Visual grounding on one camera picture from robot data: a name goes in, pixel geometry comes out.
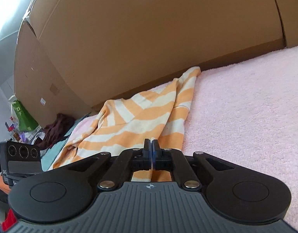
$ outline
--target gray ribbed plate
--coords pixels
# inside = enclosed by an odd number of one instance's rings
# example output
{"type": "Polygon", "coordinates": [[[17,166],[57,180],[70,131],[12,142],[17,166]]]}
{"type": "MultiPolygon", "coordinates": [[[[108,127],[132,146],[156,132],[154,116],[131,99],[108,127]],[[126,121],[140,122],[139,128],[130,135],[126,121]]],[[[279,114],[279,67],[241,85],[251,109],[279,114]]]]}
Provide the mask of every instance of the gray ribbed plate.
{"type": "Polygon", "coordinates": [[[283,220],[261,226],[241,225],[212,211],[200,193],[180,189],[176,182],[125,182],[101,193],[80,216],[63,223],[18,222],[17,233],[295,233],[283,220]]]}

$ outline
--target camera lens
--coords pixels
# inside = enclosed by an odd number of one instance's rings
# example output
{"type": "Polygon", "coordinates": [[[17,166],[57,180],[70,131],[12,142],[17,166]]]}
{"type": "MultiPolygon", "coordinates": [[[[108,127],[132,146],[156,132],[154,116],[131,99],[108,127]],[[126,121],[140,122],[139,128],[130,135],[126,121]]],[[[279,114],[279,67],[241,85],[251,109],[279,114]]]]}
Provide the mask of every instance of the camera lens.
{"type": "Polygon", "coordinates": [[[9,151],[9,154],[10,154],[11,156],[15,156],[15,155],[16,155],[16,148],[15,148],[13,145],[10,145],[10,146],[9,146],[8,151],[9,151]]]}
{"type": "Polygon", "coordinates": [[[33,158],[37,158],[38,152],[37,152],[37,150],[35,148],[32,148],[32,150],[31,150],[30,153],[31,153],[31,155],[32,155],[33,158]]]}
{"type": "Polygon", "coordinates": [[[28,157],[28,148],[26,146],[21,146],[20,147],[20,156],[22,158],[27,158],[28,157]]]}

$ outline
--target black circular pad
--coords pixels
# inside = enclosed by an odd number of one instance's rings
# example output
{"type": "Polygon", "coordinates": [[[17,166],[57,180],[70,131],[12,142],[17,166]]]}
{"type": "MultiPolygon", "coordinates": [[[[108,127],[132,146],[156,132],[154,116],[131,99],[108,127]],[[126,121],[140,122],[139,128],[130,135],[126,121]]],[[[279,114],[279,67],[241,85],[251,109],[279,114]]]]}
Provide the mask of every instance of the black circular pad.
{"type": "Polygon", "coordinates": [[[244,224],[267,224],[286,214],[291,193],[280,180],[240,166],[213,174],[205,195],[223,217],[244,224]]]}
{"type": "Polygon", "coordinates": [[[44,182],[35,185],[30,190],[30,195],[36,201],[53,202],[61,199],[66,194],[64,185],[57,182],[44,182]]]}
{"type": "Polygon", "coordinates": [[[57,223],[89,207],[92,187],[82,172],[55,169],[19,181],[8,201],[17,218],[33,223],[57,223]]]}
{"type": "Polygon", "coordinates": [[[244,181],[233,187],[233,193],[243,201],[257,202],[267,198],[269,190],[259,182],[244,181]]]}

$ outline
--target logo emblem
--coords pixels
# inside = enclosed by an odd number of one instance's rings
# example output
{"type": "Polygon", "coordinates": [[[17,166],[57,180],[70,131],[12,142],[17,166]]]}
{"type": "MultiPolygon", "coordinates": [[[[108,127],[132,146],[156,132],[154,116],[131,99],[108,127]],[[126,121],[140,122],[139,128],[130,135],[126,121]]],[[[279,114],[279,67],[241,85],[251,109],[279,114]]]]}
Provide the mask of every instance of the logo emblem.
{"type": "Polygon", "coordinates": [[[147,186],[145,186],[146,188],[149,188],[149,189],[151,189],[151,188],[154,188],[155,187],[155,185],[153,185],[153,184],[148,184],[147,186]]]}

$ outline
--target brown cloth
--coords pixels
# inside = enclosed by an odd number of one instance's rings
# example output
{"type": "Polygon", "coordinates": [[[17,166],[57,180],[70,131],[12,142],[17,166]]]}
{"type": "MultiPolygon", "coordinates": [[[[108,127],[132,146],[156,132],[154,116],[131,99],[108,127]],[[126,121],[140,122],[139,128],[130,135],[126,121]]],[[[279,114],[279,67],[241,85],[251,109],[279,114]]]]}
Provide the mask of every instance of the brown cloth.
{"type": "Polygon", "coordinates": [[[46,134],[41,143],[36,144],[39,146],[40,150],[45,150],[47,148],[52,148],[54,144],[62,139],[67,131],[74,125],[75,118],[65,115],[57,114],[56,120],[52,124],[48,124],[44,128],[44,133],[46,134]]]}

